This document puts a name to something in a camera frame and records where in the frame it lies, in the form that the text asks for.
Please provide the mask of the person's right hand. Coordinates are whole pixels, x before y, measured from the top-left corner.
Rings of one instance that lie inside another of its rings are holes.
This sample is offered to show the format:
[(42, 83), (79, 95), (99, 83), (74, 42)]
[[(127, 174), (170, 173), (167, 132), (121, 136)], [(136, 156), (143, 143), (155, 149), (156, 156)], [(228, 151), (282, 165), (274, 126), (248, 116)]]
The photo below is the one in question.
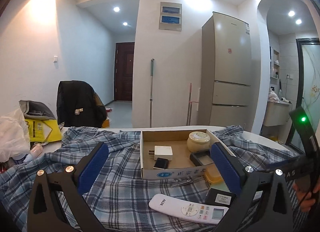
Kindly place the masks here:
[(299, 188), (299, 186), (295, 182), (293, 183), (293, 189), (296, 192), (298, 203), (300, 203), (300, 210), (302, 212), (309, 212), (317, 202), (314, 198), (312, 198), (312, 193), (309, 192), (308, 194), (306, 194)]

